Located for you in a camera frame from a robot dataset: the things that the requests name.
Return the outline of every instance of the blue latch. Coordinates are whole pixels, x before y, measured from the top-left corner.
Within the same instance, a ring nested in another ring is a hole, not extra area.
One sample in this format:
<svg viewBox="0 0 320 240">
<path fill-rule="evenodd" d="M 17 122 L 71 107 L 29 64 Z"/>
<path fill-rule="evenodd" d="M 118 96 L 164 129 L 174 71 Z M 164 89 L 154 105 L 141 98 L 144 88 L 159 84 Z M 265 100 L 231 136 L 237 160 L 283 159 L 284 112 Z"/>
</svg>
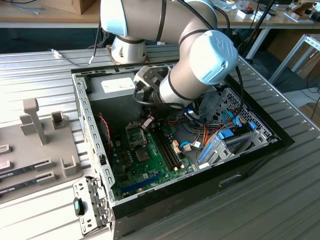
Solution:
<svg viewBox="0 0 320 240">
<path fill-rule="evenodd" d="M 252 130 L 255 130 L 257 127 L 257 125 L 253 121 L 249 123 L 249 126 L 252 128 Z"/>
<path fill-rule="evenodd" d="M 219 131 L 218 136 L 220 137 L 220 139 L 223 140 L 223 139 L 234 136 L 234 133 L 229 128 L 227 128 Z"/>
</svg>

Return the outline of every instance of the chip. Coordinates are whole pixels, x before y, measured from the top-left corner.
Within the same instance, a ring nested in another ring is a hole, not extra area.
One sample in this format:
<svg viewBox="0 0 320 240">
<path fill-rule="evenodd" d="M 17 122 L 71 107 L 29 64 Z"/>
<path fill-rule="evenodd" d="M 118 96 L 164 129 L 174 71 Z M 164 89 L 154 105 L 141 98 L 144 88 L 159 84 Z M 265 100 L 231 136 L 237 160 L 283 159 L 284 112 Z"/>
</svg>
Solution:
<svg viewBox="0 0 320 240">
<path fill-rule="evenodd" d="M 144 148 L 140 148 L 135 151 L 136 157 L 138 158 L 139 163 L 149 161 L 151 158 L 149 156 L 148 150 Z"/>
<path fill-rule="evenodd" d="M 125 181 L 129 180 L 129 177 L 127 175 L 120 175 L 119 180 L 120 180 L 120 182 L 125 182 Z"/>
</svg>

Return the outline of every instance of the slotted metal surface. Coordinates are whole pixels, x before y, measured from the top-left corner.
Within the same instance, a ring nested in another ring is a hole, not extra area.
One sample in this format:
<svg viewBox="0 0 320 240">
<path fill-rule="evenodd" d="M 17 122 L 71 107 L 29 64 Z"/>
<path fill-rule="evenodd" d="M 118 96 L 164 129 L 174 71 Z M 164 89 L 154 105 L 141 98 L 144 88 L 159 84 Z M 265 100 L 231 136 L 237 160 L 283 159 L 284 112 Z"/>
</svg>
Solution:
<svg viewBox="0 0 320 240">
<path fill-rule="evenodd" d="M 179 58 L 173 46 L 148 47 L 154 62 Z M 64 51 L 84 64 L 91 50 Z M 96 66 L 110 65 L 98 50 Z M 39 115 L 62 110 L 72 132 L 84 175 L 91 172 L 76 112 L 70 65 L 49 52 L 0 55 L 0 126 L 19 123 L 22 99 L 38 98 Z M 246 91 L 293 137 L 295 144 L 249 179 L 148 226 L 126 239 L 318 239 L 320 234 L 320 132 L 244 60 L 239 68 Z M 235 71 L 231 75 L 237 78 Z M 0 205 L 3 239 L 81 239 L 73 209 L 73 181 Z M 101 231 L 90 239 L 111 239 Z"/>
</svg>

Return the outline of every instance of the blue joint cap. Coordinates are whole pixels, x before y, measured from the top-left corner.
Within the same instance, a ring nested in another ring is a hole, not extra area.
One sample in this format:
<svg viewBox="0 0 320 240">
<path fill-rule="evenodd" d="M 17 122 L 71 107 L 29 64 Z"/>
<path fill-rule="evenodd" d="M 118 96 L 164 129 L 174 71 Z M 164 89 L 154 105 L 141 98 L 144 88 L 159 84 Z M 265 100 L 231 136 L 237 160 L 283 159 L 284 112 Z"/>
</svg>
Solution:
<svg viewBox="0 0 320 240">
<path fill-rule="evenodd" d="M 236 67 L 238 51 L 224 33 L 208 30 L 192 44 L 189 60 L 196 78 L 212 86 L 223 81 Z"/>
<path fill-rule="evenodd" d="M 108 33 L 128 36 L 127 21 L 121 0 L 101 0 L 101 27 Z"/>
<path fill-rule="evenodd" d="M 230 129 L 223 129 L 218 132 L 218 136 L 223 140 L 234 136 L 234 133 Z"/>
<path fill-rule="evenodd" d="M 252 128 L 252 130 L 255 130 L 257 127 L 257 125 L 253 121 L 249 123 L 249 126 Z"/>
</svg>

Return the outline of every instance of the white cable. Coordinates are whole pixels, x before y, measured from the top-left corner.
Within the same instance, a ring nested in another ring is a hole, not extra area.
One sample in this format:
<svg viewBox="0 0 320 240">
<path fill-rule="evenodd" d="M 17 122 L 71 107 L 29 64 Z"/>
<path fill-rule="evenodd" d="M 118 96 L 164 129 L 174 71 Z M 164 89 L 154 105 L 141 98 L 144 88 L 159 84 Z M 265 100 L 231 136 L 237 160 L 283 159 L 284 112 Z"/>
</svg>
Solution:
<svg viewBox="0 0 320 240">
<path fill-rule="evenodd" d="M 79 68 L 86 68 L 86 67 L 88 67 L 88 66 L 92 63 L 92 61 L 94 60 L 94 58 L 95 58 L 95 56 L 92 55 L 91 58 L 90 58 L 90 60 L 89 60 L 89 62 L 88 62 L 88 64 L 86 64 L 86 65 L 79 65 L 79 64 L 77 64 L 77 63 L 74 63 L 73 61 L 71 61 L 71 60 L 68 59 L 67 57 L 63 56 L 60 52 L 58 52 L 57 50 L 55 50 L 55 49 L 53 49 L 53 48 L 51 48 L 50 51 L 53 53 L 53 55 L 54 55 L 54 57 L 55 57 L 56 59 L 65 59 L 65 60 L 67 60 L 69 63 L 71 63 L 71 64 L 73 64 L 73 65 L 75 65 L 75 66 L 77 66 L 77 67 L 79 67 Z"/>
</svg>

